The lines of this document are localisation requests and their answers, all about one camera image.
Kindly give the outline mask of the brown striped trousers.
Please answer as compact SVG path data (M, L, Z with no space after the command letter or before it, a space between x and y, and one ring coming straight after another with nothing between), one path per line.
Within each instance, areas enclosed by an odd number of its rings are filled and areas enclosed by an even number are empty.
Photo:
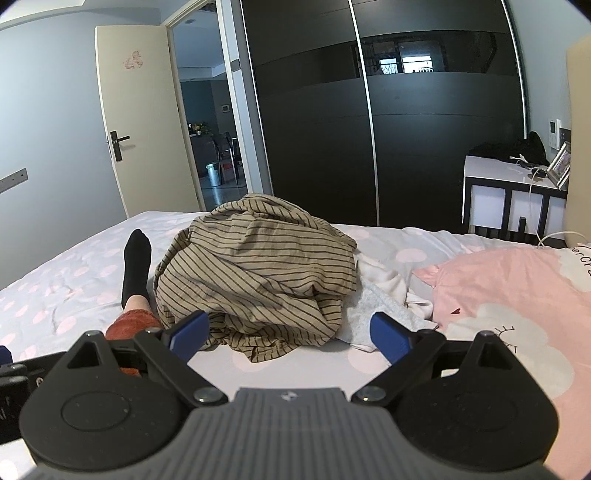
M156 311L171 327L207 313L205 345L252 363L301 346L321 347L356 292L356 241L329 222L270 195L249 194L196 217L154 272Z

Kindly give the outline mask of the orange red trouser leg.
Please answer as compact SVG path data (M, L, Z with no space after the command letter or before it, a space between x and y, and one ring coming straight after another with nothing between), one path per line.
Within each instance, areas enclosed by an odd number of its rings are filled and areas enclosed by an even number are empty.
M160 328L158 319L147 310L133 309L124 311L106 330L105 338L109 341L128 340L138 332L148 328Z

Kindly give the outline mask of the white grey garment pile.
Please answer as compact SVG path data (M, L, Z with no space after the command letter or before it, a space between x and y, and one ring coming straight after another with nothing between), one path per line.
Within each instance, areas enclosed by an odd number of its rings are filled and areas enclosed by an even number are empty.
M383 312L411 331L437 329L433 303L408 287L401 273L376 259L356 253L356 291L342 301L342 324L335 338L356 349L377 349L370 338L370 319Z

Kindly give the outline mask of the black sock foot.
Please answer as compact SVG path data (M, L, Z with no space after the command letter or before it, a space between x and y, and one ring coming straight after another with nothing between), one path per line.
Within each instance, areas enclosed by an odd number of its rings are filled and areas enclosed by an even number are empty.
M148 273L151 264L151 244L148 237L135 229L124 248L124 275L121 306L126 307L133 296L148 300Z

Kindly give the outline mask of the polka dot bed sheet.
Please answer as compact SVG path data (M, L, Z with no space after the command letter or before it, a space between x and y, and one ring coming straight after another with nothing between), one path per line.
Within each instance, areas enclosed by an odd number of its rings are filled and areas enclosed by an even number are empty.
M158 263L190 214L148 212L108 228L13 282L1 292L1 343L24 361L69 349L87 330L104 331L121 312L123 247L135 229L152 245ZM458 255L509 247L509 242L474 234L342 225L360 255L379 269L398 273L423 299L432 289L413 272ZM188 363L226 393L250 388L331 388L352 395L382 373L388 362L334 340L321 348L299 347L280 359L252 363L245 355L219 346L200 351Z

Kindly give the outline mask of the pink cloud pillow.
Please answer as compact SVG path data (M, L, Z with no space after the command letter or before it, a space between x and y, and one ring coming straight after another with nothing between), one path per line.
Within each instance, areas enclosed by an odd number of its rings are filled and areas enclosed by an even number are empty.
M590 472L590 249L517 246L460 255L415 277L433 288L445 335L492 331L559 414L547 458L564 479Z

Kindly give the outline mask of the white black side table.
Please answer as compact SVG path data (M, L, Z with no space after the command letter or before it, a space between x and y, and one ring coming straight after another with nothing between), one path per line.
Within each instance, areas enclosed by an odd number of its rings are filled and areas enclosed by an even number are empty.
M566 191L535 168L465 158L462 228L466 233L563 248L566 198Z

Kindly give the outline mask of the silver trash bin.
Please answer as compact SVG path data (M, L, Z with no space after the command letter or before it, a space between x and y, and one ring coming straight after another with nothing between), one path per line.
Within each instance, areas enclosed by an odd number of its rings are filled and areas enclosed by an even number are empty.
M205 166L205 168L211 187L215 188L221 186L222 180L221 174L219 174L219 164L208 163L207 166Z

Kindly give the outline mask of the cream bedroom door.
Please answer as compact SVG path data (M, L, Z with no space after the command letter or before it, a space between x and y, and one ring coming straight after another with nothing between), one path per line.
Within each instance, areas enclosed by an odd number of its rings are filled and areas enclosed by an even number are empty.
M127 216L200 209L185 127L178 109L167 30L108 25L95 29L103 124ZM109 132L129 135L114 160Z

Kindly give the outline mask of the black bag on table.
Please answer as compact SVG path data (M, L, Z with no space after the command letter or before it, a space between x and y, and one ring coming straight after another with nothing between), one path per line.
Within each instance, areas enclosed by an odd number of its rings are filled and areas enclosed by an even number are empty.
M548 166L544 144L535 131L526 138L509 143L483 143L472 148L468 156L495 159L506 163L523 162L534 166Z

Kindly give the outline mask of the black sliding wardrobe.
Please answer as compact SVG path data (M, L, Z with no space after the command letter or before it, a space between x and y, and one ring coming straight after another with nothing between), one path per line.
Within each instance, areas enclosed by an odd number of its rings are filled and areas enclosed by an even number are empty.
M271 187L335 223L459 232L464 162L526 130L502 1L245 1Z

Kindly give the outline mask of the grey wall plate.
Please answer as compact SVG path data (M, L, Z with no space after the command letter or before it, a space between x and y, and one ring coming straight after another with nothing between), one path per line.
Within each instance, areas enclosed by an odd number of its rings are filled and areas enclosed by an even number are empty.
M0 180L0 193L4 193L28 180L28 173L26 168L22 168L17 172L7 175Z

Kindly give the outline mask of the picture frame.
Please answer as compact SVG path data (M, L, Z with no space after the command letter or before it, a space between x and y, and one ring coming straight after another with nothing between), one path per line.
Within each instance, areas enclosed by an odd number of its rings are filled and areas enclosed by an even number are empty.
M571 144L564 142L547 169L547 177L559 190L565 188L570 175Z

